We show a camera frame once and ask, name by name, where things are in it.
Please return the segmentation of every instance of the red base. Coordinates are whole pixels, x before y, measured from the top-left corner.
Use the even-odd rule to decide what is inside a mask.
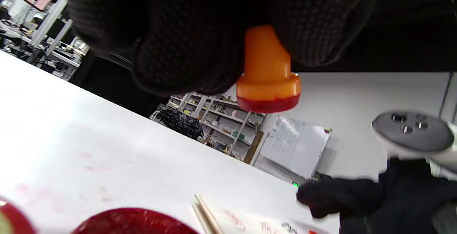
[[[197,234],[170,216],[142,208],[119,208],[87,219],[72,234]]]
[[[237,96],[241,109],[257,113],[276,113],[292,109],[298,104],[300,94],[275,100],[251,100]]]
[[[6,205],[0,206],[0,213],[6,216],[8,221],[10,221],[13,227],[13,233],[20,234],[34,234],[35,230],[33,229],[30,222],[27,218],[14,207],[11,203],[8,203],[6,200],[0,198],[0,201],[5,202]]]

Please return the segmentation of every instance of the black bag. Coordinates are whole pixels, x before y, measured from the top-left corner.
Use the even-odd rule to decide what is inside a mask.
[[[182,135],[197,141],[203,139],[203,129],[197,118],[190,117],[178,110],[163,110],[157,114],[156,118],[161,120],[168,128]]]

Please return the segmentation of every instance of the black jacket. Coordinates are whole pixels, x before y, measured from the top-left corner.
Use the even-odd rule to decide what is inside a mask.
[[[309,206],[315,218],[330,213],[340,213],[341,219],[365,218],[370,234],[435,234],[432,218],[447,202],[457,200],[457,182],[433,177],[425,160],[390,159],[379,183],[310,182],[298,189],[297,200]]]

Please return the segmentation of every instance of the whiteboard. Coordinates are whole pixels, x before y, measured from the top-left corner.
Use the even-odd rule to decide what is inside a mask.
[[[299,176],[310,178],[330,134],[328,128],[277,116],[260,154]]]

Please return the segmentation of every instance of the desk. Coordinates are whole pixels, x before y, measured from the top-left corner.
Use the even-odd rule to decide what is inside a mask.
[[[51,55],[49,57],[54,57],[56,60],[61,61],[62,63],[71,68],[78,68],[80,66],[79,62],[76,62],[74,59],[70,57],[65,57],[64,55],[59,54],[55,51],[51,52]]]
[[[0,96],[0,195],[40,233],[69,233],[101,211],[142,207],[203,234],[191,208],[196,193],[338,233],[338,217],[314,221],[291,183],[1,52]]]
[[[19,30],[16,30],[14,28],[11,28],[4,24],[2,21],[0,21],[0,29],[6,31],[3,35],[11,38],[20,38],[25,42],[30,43],[31,39],[29,39],[27,36],[22,35]]]

